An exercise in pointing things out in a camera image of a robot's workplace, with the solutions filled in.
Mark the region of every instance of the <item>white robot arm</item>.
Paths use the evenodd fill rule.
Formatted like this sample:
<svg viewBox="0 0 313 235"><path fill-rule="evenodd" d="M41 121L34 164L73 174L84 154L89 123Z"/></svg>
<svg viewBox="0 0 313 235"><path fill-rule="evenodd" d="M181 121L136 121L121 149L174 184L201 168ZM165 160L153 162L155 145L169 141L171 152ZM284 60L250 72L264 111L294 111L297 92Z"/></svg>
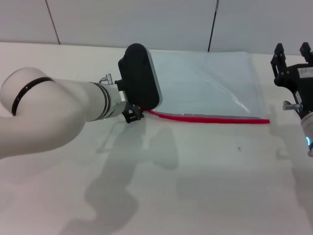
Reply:
<svg viewBox="0 0 313 235"><path fill-rule="evenodd" d="M128 123L140 120L139 107L153 109L160 103L149 51L129 46L119 67L122 80L116 85L54 79L36 68L11 74L0 90L0 102L13 115L0 117L0 158L61 147L87 121L120 114Z"/></svg>

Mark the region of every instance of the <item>white wall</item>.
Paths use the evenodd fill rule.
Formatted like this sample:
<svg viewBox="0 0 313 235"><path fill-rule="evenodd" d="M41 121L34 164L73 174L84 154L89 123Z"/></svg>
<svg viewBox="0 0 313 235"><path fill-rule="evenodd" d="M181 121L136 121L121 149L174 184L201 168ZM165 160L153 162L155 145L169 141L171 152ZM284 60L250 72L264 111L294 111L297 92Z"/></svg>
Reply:
<svg viewBox="0 0 313 235"><path fill-rule="evenodd" d="M61 44L207 51L216 0L49 0Z"/></svg>
<svg viewBox="0 0 313 235"><path fill-rule="evenodd" d="M210 51L300 54L312 42L312 0L220 0Z"/></svg>
<svg viewBox="0 0 313 235"><path fill-rule="evenodd" d="M0 41L57 44L45 0L1 0Z"/></svg>

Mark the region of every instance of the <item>clear plastic bag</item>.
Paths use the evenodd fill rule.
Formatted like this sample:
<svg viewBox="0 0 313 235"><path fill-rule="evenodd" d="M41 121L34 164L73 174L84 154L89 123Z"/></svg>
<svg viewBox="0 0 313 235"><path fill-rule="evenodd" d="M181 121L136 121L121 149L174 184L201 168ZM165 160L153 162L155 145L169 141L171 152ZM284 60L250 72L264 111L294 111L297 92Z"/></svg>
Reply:
<svg viewBox="0 0 313 235"><path fill-rule="evenodd" d="M152 51L152 58L163 96L154 111L171 116L265 119L248 53Z"/></svg>

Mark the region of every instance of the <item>table surface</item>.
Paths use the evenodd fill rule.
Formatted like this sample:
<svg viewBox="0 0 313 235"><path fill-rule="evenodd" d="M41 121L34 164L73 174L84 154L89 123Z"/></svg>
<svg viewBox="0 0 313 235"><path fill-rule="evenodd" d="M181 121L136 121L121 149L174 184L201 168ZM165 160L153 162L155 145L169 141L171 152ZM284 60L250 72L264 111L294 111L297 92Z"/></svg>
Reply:
<svg viewBox="0 0 313 235"><path fill-rule="evenodd" d="M0 82L118 79L124 49L0 43ZM311 235L313 159L271 55L251 55L270 125L190 124L147 115L87 123L68 145L0 161L6 235ZM288 56L287 63L303 62ZM0 115L9 113L0 107Z"/></svg>

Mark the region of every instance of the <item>metal connector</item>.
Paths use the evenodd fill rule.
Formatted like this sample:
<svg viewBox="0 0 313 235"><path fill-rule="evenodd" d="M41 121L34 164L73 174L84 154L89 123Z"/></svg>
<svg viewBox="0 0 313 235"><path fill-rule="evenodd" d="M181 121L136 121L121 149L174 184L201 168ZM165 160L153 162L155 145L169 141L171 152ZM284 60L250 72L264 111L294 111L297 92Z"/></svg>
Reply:
<svg viewBox="0 0 313 235"><path fill-rule="evenodd" d="M112 76L110 73L106 74L105 77L101 78L99 83L104 83L104 82L107 82L108 85L113 85L113 81L112 81Z"/></svg>
<svg viewBox="0 0 313 235"><path fill-rule="evenodd" d="M289 101L283 102L283 110L302 110L303 105L302 104L291 104Z"/></svg>

